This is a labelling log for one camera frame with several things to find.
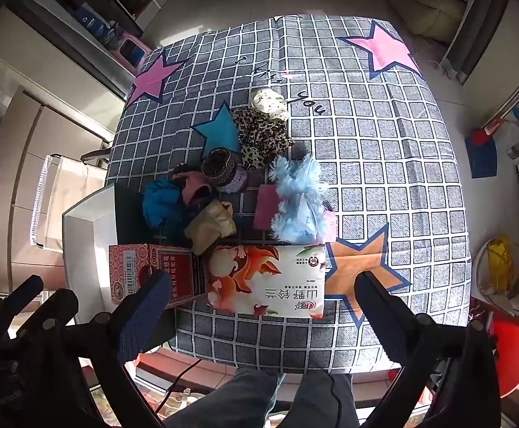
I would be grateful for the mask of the leopard print scrunchie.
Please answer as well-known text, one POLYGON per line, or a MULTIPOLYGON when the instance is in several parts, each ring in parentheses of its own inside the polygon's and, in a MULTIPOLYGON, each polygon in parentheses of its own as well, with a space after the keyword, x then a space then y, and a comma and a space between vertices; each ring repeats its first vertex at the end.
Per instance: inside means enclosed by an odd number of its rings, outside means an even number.
POLYGON ((238 130, 241 161, 246 170, 263 169, 278 156, 288 154, 292 147, 286 120, 271 118, 250 106, 232 109, 231 118, 238 130))

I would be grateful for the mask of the white storage box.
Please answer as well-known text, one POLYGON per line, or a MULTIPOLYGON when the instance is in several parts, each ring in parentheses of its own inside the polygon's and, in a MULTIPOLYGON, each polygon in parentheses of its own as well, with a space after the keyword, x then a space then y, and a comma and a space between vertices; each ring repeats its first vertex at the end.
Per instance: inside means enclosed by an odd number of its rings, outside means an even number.
POLYGON ((94 191, 62 215, 66 283, 79 301, 76 323, 87 323, 99 312, 114 311, 109 247, 144 244, 149 238, 142 195, 123 184, 94 191))

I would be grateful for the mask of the person's jeans legs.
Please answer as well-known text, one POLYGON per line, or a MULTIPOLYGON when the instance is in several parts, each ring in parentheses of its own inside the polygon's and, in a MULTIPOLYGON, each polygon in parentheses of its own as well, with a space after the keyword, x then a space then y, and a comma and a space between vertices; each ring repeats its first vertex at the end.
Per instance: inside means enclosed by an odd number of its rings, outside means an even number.
MULTIPOLYGON (((164 420, 166 427, 262 427, 275 407, 282 374, 240 368, 211 393, 164 420)), ((302 376, 282 427, 357 427, 350 374, 302 376)))

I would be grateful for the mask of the blue plastic bag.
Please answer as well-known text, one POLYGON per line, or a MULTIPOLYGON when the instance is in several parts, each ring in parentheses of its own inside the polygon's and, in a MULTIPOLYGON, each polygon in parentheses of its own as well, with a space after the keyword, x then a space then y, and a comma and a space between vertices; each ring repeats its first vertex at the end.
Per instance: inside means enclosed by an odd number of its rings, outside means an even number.
POLYGON ((186 226, 186 210, 181 190, 166 179, 150 182, 144 188, 142 211, 146 224, 167 239, 181 236, 186 226))

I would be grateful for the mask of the pink foam sponge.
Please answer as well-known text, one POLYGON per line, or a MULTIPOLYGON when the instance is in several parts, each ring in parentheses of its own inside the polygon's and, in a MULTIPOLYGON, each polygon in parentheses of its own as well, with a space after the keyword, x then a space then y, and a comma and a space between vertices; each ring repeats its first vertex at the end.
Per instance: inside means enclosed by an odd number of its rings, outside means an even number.
POLYGON ((271 228, 272 219, 279 211, 280 201, 275 184, 262 184, 258 188, 253 224, 255 230, 268 231, 271 228))

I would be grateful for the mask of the folding lounge chair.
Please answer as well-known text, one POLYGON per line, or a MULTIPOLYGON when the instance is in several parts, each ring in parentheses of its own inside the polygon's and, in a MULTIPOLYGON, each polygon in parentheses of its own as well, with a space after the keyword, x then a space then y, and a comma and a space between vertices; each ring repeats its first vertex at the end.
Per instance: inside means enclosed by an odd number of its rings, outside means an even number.
POLYGON ((45 157, 31 215, 31 245, 63 250, 63 214, 104 186, 109 157, 110 148, 85 153, 79 159, 58 153, 45 157))

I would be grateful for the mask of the red plastic stool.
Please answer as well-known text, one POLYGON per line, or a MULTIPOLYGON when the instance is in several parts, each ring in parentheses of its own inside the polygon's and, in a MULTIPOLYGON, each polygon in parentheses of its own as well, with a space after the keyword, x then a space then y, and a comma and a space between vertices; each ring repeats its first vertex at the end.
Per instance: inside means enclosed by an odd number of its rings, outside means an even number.
POLYGON ((519 387, 519 319, 495 313, 490 335, 496 339, 500 397, 505 398, 519 387))

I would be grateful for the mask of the grey checked star tablecloth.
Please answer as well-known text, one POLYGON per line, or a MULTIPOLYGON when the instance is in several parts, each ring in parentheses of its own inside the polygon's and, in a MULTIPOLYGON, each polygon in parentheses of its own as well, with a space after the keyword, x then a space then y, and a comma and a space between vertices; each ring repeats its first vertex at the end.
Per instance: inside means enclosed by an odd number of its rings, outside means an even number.
POLYGON ((201 126, 222 106, 271 88, 288 105, 291 159, 318 161, 340 253, 373 254, 372 271, 413 312, 469 318, 466 208, 442 113, 392 25, 360 16, 274 16, 156 49, 172 68, 119 120, 110 183, 142 190, 201 161, 201 126))

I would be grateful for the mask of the light blue fluffy duster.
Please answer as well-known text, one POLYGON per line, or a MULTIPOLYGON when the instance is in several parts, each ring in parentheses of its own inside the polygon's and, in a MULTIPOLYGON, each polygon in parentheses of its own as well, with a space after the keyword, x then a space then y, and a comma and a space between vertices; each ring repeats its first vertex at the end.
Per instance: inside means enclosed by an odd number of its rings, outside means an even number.
POLYGON ((278 156, 268 176, 280 200, 271 221, 274 238, 286 244, 326 243, 333 224, 323 202, 327 184, 321 180, 319 162, 311 154, 292 161, 278 156))

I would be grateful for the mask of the floral tissue pack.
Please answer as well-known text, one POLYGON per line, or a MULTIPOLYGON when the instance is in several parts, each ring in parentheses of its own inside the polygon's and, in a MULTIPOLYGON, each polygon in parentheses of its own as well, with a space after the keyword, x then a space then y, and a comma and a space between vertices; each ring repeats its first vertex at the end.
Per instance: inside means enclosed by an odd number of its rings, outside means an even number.
POLYGON ((235 314, 318 319, 326 249, 316 245, 219 245, 205 265, 210 305, 235 314))

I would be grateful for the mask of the pink plastic stool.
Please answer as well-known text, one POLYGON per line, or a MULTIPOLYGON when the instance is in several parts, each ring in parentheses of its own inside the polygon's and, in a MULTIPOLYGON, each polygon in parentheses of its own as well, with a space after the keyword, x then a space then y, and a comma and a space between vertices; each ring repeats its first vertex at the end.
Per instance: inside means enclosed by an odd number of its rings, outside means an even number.
POLYGON ((112 56, 132 75, 138 74, 142 63, 151 51, 150 47, 130 34, 117 38, 110 48, 112 56))

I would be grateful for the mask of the cream polka dot scrunchie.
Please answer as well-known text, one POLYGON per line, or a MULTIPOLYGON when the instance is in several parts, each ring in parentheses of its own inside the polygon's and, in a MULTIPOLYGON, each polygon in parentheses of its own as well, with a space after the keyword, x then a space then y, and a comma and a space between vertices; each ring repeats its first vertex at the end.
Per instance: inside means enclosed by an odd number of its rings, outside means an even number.
POLYGON ((251 91, 251 107, 266 114, 271 120, 289 119, 288 104, 285 98, 270 88, 251 91))

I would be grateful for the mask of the purple knitted hat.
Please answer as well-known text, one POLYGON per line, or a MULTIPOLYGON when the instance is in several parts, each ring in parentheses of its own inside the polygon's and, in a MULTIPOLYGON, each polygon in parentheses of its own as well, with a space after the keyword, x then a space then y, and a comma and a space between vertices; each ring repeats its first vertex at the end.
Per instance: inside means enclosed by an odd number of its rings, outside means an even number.
POLYGON ((201 172, 221 193, 238 193, 248 181, 247 172, 239 164, 235 153, 226 148, 211 150, 203 160, 201 172))

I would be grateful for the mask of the beige knitted sock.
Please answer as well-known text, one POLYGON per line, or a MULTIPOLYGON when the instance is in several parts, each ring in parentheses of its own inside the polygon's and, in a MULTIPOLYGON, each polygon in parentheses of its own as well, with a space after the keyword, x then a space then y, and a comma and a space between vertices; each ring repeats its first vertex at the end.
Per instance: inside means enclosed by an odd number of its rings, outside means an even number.
POLYGON ((186 227, 185 237, 192 242, 195 255, 204 254, 217 240, 236 233, 230 202, 213 200, 186 227))

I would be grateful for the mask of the red patterned carton box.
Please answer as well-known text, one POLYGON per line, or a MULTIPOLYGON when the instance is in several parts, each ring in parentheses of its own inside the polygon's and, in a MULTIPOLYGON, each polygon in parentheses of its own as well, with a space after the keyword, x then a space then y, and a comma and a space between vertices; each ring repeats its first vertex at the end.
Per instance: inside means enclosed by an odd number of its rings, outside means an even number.
POLYGON ((189 248, 156 244, 118 244, 109 247, 110 297, 120 304, 137 293, 155 271, 171 277, 167 308, 187 304, 206 294, 202 259, 189 248))

